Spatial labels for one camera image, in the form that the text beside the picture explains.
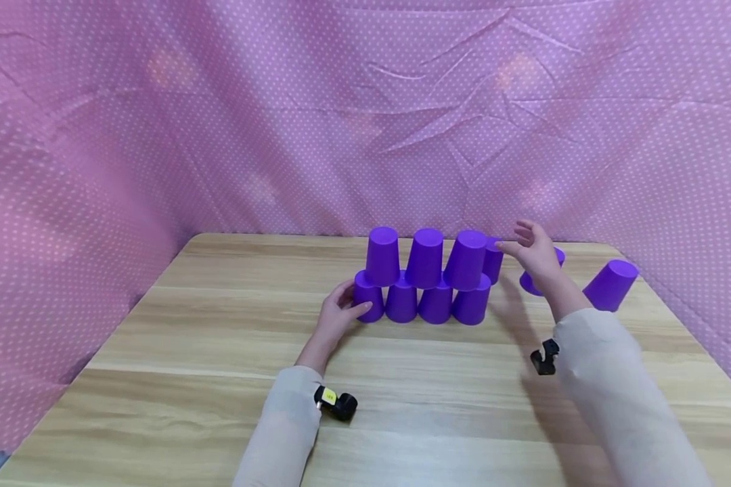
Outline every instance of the sleeve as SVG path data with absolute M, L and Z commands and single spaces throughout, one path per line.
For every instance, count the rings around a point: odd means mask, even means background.
M 322 377 L 308 367 L 284 369 L 263 405 L 233 487 L 298 487 L 319 429 L 314 393 Z
M 623 487 L 708 487 L 709 477 L 614 314 L 593 308 L 557 323 L 564 393 L 595 433 Z

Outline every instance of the pink polka dot backdrop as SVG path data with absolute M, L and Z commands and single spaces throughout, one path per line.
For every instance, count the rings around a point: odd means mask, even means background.
M 731 1 L 0 0 L 0 450 L 198 232 L 519 216 L 731 377 Z

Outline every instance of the right hand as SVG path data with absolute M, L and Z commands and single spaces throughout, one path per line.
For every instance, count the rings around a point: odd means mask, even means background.
M 535 284 L 552 280 L 562 273 L 552 239 L 541 225 L 530 220 L 518 220 L 514 232 L 516 241 L 499 241 L 498 250 L 515 257 Z

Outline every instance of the tabletop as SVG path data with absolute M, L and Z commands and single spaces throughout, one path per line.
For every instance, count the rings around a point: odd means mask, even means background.
M 366 239 L 195 237 L 0 471 L 0 487 L 229 487 L 280 369 L 292 365 Z M 401 240 L 403 261 L 411 246 Z M 585 285 L 610 246 L 560 243 Z M 451 245 L 447 242 L 446 252 Z M 552 333 L 507 257 L 485 321 L 356 327 L 326 384 L 304 486 L 613 486 L 558 381 L 527 357 Z M 731 486 L 731 381 L 641 278 L 618 311 L 716 486 Z

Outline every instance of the upside-down cup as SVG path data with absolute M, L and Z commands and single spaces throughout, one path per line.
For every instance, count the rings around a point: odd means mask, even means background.
M 452 287 L 441 278 L 439 285 L 422 292 L 418 306 L 419 317 L 433 325 L 449 321 L 452 315 Z
M 560 248 L 555 247 L 555 256 L 558 258 L 558 262 L 562 267 L 564 262 L 566 262 L 565 252 L 560 250 Z M 541 292 L 533 285 L 533 278 L 528 272 L 523 272 L 523 275 L 520 276 L 520 286 L 534 296 L 541 296 Z
M 479 286 L 485 263 L 485 244 L 487 237 L 482 232 L 459 232 L 444 268 L 444 281 L 450 287 L 458 291 L 472 291 Z
M 490 278 L 490 285 L 495 285 L 498 282 L 501 264 L 504 262 L 504 253 L 495 246 L 500 240 L 499 237 L 489 237 L 487 244 L 485 244 L 485 263 L 482 267 L 482 273 Z
M 368 236 L 365 277 L 374 286 L 390 287 L 401 276 L 398 262 L 398 232 L 390 227 L 376 227 Z
M 366 272 L 360 271 L 355 275 L 355 288 L 352 290 L 352 306 L 364 302 L 371 302 L 369 309 L 359 319 L 362 323 L 373 323 L 379 321 L 384 315 L 384 301 L 382 300 L 382 288 L 374 286 L 366 279 Z
M 412 241 L 406 282 L 418 289 L 432 289 L 441 281 L 444 236 L 436 229 L 419 229 Z
M 483 322 L 490 298 L 490 278 L 480 274 L 479 285 L 472 291 L 458 291 L 452 302 L 452 316 L 469 327 Z
M 625 260 L 608 261 L 582 292 L 601 311 L 615 312 L 636 281 L 639 270 Z
M 384 311 L 396 323 L 408 323 L 417 317 L 417 288 L 406 282 L 405 271 L 387 291 Z

